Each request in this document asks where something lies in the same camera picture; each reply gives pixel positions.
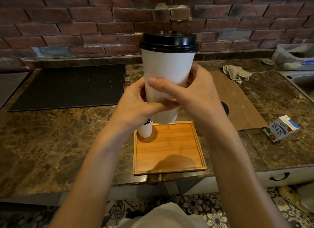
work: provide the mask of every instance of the brown cutting board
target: brown cutting board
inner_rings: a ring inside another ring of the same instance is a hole
[[[220,70],[212,71],[211,74],[213,75],[220,100],[229,107],[228,118],[237,130],[268,126],[235,81],[229,79]]]
[[[193,121],[153,124],[151,136],[134,132],[133,174],[205,170],[206,163]]]

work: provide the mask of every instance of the sink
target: sink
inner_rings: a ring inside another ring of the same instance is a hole
[[[303,95],[314,102],[314,71],[279,72]]]

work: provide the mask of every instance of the kitchen counter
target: kitchen counter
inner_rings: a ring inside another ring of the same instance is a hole
[[[239,131],[256,171],[314,164],[313,103],[261,59],[201,61],[209,71],[231,64],[253,73],[240,85],[267,123],[289,115],[301,126],[295,134],[272,143],[262,129]],[[35,77],[36,71],[0,110],[0,198],[70,190],[94,138],[115,106],[7,112]],[[125,87],[143,75],[142,66],[127,65]],[[180,109],[177,121],[191,120]],[[207,170],[133,176],[133,134],[118,158],[113,186],[214,176],[209,147],[198,132]]]

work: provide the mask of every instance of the milk carton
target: milk carton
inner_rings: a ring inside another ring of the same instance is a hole
[[[298,129],[300,129],[300,126],[290,119],[289,116],[284,115],[263,129],[263,131],[273,142],[275,142],[291,135]]]

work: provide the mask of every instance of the drawer handle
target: drawer handle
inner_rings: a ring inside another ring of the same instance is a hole
[[[269,179],[270,180],[273,180],[273,181],[282,181],[282,180],[285,180],[287,177],[289,177],[290,173],[287,172],[287,173],[284,173],[284,177],[282,179],[279,179],[279,180],[276,180],[274,177],[270,177]]]

